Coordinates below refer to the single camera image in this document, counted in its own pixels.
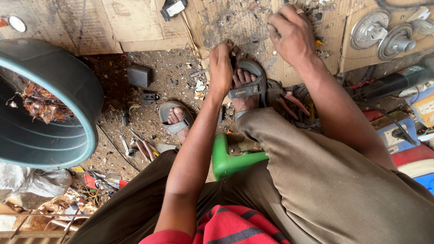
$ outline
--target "red striped shirt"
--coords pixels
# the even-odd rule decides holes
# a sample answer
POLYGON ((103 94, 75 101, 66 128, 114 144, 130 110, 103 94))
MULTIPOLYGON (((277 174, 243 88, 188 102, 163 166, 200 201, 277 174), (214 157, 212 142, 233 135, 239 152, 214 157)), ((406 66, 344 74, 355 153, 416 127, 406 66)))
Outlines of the red striped shirt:
POLYGON ((205 215, 194 238, 175 230, 159 231, 139 244, 291 244, 262 213, 243 206, 217 205, 205 215))

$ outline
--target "sandal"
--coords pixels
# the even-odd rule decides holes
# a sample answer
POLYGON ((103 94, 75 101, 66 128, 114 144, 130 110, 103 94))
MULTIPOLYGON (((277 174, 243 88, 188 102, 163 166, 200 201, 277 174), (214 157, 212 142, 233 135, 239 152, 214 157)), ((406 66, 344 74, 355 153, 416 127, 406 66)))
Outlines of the sandal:
POLYGON ((184 104, 175 101, 163 103, 160 106, 158 114, 160 115, 160 121, 163 124, 163 127, 170 133, 170 135, 177 135, 178 132, 181 132, 184 128, 193 125, 194 122, 193 115, 190 113, 188 108, 184 104), (174 109, 176 107, 180 107, 184 111, 184 115, 182 116, 180 122, 170 125, 168 123, 170 109, 174 109))
POLYGON ((247 85, 229 90, 227 95, 229 99, 259 94, 259 107, 266 108, 265 93, 267 92, 267 82, 264 70, 261 68, 261 66, 259 66, 258 63, 250 59, 240 59, 238 68, 248 71, 250 74, 256 75, 257 78, 255 81, 247 85))

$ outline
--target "left hand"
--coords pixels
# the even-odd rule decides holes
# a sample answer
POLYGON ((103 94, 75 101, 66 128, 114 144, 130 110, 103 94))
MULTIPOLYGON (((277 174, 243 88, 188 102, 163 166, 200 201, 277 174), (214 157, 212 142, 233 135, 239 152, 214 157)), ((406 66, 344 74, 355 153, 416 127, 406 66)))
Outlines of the left hand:
POLYGON ((223 99, 232 85, 232 66, 229 52, 233 41, 225 40, 210 51, 210 92, 223 99))

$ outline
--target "teal plastic tub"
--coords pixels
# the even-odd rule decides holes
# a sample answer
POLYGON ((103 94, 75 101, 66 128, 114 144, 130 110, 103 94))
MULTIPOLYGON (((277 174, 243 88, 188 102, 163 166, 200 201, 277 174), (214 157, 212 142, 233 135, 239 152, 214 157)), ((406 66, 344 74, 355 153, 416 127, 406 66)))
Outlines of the teal plastic tub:
POLYGON ((0 66, 41 85, 77 117, 46 124, 29 115, 21 98, 17 108, 6 105, 15 90, 0 77, 0 162, 68 168, 88 159, 98 144, 95 123, 104 103, 92 70, 65 50, 34 39, 0 41, 0 66))

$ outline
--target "pliers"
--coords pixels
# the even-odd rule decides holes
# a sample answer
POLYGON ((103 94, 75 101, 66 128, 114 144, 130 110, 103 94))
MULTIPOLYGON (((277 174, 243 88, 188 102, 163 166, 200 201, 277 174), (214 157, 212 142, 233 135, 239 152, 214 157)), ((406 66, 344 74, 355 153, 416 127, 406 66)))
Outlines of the pliers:
POLYGON ((273 79, 267 79, 268 88, 277 95, 276 101, 278 101, 280 104, 282 104, 283 108, 295 119, 299 119, 298 115, 294 113, 291 109, 289 109, 288 105, 286 105, 283 98, 288 99, 289 101, 295 103, 299 108, 303 111, 304 114, 307 116, 310 115, 309 111, 306 109, 306 107, 293 96, 292 92, 285 92, 282 88, 282 86, 273 79))

